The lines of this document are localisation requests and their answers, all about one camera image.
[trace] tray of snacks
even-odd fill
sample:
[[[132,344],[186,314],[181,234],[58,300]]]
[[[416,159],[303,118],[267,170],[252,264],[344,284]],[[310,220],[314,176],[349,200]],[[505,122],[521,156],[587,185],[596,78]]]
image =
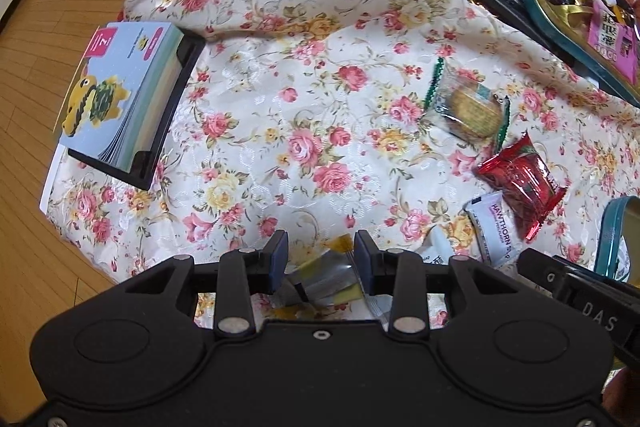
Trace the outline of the tray of snacks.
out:
[[[529,15],[600,86],[640,107],[633,0],[523,0]]]

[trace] red snack package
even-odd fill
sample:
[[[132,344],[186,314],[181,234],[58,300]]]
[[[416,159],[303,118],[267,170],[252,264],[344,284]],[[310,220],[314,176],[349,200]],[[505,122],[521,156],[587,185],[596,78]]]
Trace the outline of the red snack package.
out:
[[[512,146],[480,164],[479,176],[502,191],[516,216],[516,226],[529,242],[538,233],[546,215],[564,198],[559,187],[525,133]]]

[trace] pink snack package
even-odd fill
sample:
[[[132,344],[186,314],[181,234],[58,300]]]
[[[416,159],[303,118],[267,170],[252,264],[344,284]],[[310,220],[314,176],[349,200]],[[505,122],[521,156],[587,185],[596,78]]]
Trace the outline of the pink snack package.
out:
[[[636,35],[633,28],[617,22],[601,0],[593,3],[588,43],[636,85]]]

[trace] floral tablecloth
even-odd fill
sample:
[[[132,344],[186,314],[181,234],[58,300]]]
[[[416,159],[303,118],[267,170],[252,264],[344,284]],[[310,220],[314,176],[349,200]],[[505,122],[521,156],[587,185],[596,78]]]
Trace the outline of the floral tablecloth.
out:
[[[415,249],[434,223],[479,257],[462,207],[489,191],[472,169],[490,146],[418,126],[438,57],[506,92],[506,144],[528,130],[569,187],[533,247],[593,266],[607,202],[639,193],[638,110],[466,0],[126,0],[125,14],[207,45],[150,191],[66,154],[58,168],[49,219],[117,282],[276,229],[294,263],[358,229]]]

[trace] packaged cookie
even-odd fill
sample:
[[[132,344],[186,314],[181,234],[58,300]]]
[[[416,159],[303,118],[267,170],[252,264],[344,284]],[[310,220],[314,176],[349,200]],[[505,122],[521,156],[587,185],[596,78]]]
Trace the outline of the packaged cookie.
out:
[[[423,119],[469,143],[493,139],[498,151],[509,124],[509,99],[484,86],[479,76],[439,58],[425,97]]]

